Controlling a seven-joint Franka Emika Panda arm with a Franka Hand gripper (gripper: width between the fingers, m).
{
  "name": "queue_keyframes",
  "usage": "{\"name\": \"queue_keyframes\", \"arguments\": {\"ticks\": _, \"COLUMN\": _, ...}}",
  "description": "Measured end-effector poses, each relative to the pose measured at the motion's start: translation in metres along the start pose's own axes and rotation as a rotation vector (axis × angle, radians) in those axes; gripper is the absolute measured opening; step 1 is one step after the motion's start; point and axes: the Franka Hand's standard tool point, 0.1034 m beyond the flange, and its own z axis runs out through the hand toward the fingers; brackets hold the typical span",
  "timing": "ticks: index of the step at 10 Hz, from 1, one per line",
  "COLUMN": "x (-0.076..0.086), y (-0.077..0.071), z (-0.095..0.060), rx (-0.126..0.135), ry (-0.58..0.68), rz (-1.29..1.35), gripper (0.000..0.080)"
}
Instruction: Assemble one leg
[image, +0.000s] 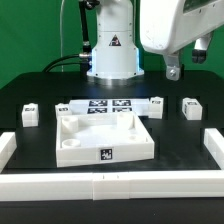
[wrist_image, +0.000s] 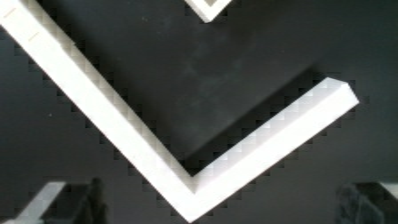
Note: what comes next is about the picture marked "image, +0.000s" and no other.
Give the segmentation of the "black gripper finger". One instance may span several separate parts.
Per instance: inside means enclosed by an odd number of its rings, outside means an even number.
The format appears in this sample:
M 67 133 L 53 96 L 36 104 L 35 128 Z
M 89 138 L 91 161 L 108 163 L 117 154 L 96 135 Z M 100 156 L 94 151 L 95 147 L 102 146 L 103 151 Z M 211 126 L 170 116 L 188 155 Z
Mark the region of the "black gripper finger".
M 197 64 L 202 64 L 207 59 L 207 51 L 212 40 L 212 34 L 208 33 L 195 41 L 194 49 L 192 50 L 192 61 Z
M 166 77 L 169 80 L 179 80 L 181 76 L 181 60 L 179 53 L 173 53 L 164 56 L 166 64 Z

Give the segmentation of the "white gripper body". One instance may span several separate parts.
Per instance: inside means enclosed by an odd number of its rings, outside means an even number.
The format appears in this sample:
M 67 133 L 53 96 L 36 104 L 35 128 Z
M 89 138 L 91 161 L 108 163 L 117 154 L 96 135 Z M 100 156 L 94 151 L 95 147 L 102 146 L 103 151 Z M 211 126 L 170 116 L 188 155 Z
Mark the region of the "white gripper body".
M 224 25 L 224 0 L 185 12 L 186 0 L 141 0 L 140 41 L 145 51 L 168 55 Z

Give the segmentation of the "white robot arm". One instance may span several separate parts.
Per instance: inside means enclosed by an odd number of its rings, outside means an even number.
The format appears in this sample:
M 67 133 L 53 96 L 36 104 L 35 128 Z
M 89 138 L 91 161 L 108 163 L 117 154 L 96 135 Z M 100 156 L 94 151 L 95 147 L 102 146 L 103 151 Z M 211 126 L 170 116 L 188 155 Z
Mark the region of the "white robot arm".
M 107 84 L 144 74 L 134 44 L 133 5 L 130 0 L 82 0 L 97 14 L 97 44 L 89 58 L 87 77 Z M 160 54 L 166 77 L 181 75 L 180 50 L 194 43 L 194 61 L 202 63 L 215 29 L 224 25 L 224 0 L 140 0 L 140 41 L 143 49 Z

